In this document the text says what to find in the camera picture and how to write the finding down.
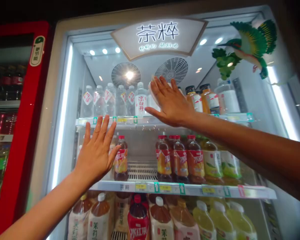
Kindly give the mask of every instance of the bottle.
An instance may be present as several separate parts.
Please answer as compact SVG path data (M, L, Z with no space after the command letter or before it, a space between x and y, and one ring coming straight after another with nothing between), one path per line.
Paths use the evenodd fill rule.
M170 210L174 223L175 240L199 240L200 233L198 224L189 213L186 202L178 199L178 205Z
M156 155L158 162L158 181L159 182L172 182L171 165L170 165L170 149L165 141L164 135L158 136L156 143Z
M93 94L93 116L104 117L104 91L101 85L97 86L96 91Z
M186 148L180 141L180 135L176 135L175 138L176 142L173 145L175 181L189 183Z
M82 101L82 117L93 117L93 95L91 86L86 86L86 92L83 94Z
M186 87L186 94L187 94L187 97L189 96L191 98L194 109L197 112L203 112L202 98L199 94L195 93L193 85Z
M211 86L209 83L200 86L200 90L202 91L201 97L205 98L205 103L203 105L208 105L211 114L220 114L218 95L212 92L210 88Z
M141 196L136 194L128 213L128 239L149 240L149 224L147 209L141 203Z
M88 231L88 214L92 202L85 193L73 206L69 215L68 240L86 240Z
M116 158L114 159L114 180L127 181L128 180L128 145L124 140L124 136L119 136L118 145L121 146Z
M196 142L195 135L188 135L187 161L190 182L193 184L206 184L203 151Z
M145 107L147 107L147 90L143 88L143 82L138 82L138 89L135 97L136 116L142 117L147 115Z
M193 210L193 218L199 225L201 240L217 240L216 229L204 202L197 201L197 207Z
M240 107L236 91L230 81L218 79L218 86L214 90L218 94L220 103L220 114L239 113Z
M105 114L116 116L116 89L113 83L108 83L104 91Z
M127 115L128 116L135 116L136 115L136 107L134 105L135 103L135 93L134 93L134 86L129 86L128 91L128 101L127 101Z
M202 144L206 181L213 185L223 185L220 152L217 146L206 137L204 137Z
M156 204L150 208L150 220L152 240L174 240L173 222L161 197L156 197Z
M123 85L119 85L117 90L116 99L116 115L126 116L127 115L127 93Z

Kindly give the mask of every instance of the fan grille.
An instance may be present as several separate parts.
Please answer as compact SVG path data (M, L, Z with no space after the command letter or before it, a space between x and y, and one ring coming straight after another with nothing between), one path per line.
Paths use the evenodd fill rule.
M133 72L133 77L130 80L125 76L129 71ZM136 87L141 80L140 71L132 63L119 63L112 70L111 80L116 87L119 85L123 85L125 89L128 89L130 85Z
M188 63L183 58L171 58L162 64L156 71L156 76L164 76L170 82L174 78L177 85L185 78L188 72Z

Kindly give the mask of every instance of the drink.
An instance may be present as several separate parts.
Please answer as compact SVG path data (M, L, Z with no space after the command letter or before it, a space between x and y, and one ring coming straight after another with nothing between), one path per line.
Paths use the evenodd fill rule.
M128 145L124 140L124 136L119 136L118 145L121 146L116 158L114 159L114 180L127 181L128 180Z
M170 166L170 150L165 140L164 135L158 136L159 140L156 143L156 154L158 162L158 181L172 182L171 166Z
M190 182L194 184L205 184L203 151L195 140L195 135L188 135L187 161Z
M144 110L147 107L147 90L143 88L143 82L138 82L138 89L135 97L135 111L136 116L145 116L148 113Z
M134 196L134 203L128 213L128 239L149 240L149 217L146 207L141 203L141 196Z
M85 193L73 206L69 215L68 240L86 240L88 231L88 214L92 202Z
M189 96L191 98L194 109L197 112L203 112L202 98L199 94L195 93L193 85L186 87L186 94L187 94L187 97Z
M175 240L199 240L199 227L189 213L186 202L179 198L178 205L170 210L174 223Z
M207 205L204 202L197 201L197 207L193 210L193 218L199 225L201 240L217 239L216 229L208 214Z
M93 117L93 94L91 86L86 86L86 92L83 94L82 101L82 117Z
M123 85L119 85L117 90L116 99L116 115L126 116L127 115L127 93Z
M185 146L180 141L180 135L176 135L176 142L173 145L173 160L175 181L181 183L189 183L188 179L188 163L187 152Z
M93 95L93 116L104 116L104 91L101 85L97 86Z
M161 197L156 197L156 204L150 208L150 220L152 240L174 240L173 222Z
M108 83L104 91L105 114L116 116L116 89L113 83Z
M129 86L128 91L128 101L127 101L127 115L128 116L135 116L136 115L136 106L135 106L135 93L134 93L134 86Z

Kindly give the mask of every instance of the iced tea bottle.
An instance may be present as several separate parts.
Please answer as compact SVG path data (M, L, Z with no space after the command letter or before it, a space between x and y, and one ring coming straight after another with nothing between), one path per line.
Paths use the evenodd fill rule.
M180 141L180 135L176 135L175 138L176 142L173 145L175 181L181 183L190 183L188 178L189 172L186 148Z
M158 163L158 181L159 182L172 182L171 165L170 165L170 150L165 140L164 135L158 136L156 143L156 154Z
M124 136L119 136L118 145L121 146L116 158L114 159L114 180L128 180L128 145L124 140Z

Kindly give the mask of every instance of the bottle label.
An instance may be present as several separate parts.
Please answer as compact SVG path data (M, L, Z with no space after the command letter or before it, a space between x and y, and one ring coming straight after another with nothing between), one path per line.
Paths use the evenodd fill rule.
M178 176L187 177L188 163L187 163L187 152L185 150L173 150L174 158L174 172Z
M116 173L124 173L128 170L128 149L119 149L114 159L114 170Z
M220 151L222 171L225 176L241 178L239 159L228 151Z
M170 150L156 149L157 161L158 161L158 172L161 174L171 174L170 165Z
M212 177L223 177L219 151L203 151L204 169Z
M203 151L187 150L187 161L191 175L204 177Z
M85 94L83 95L83 101L86 105L89 105L89 103L92 102L92 96L89 92L85 92Z

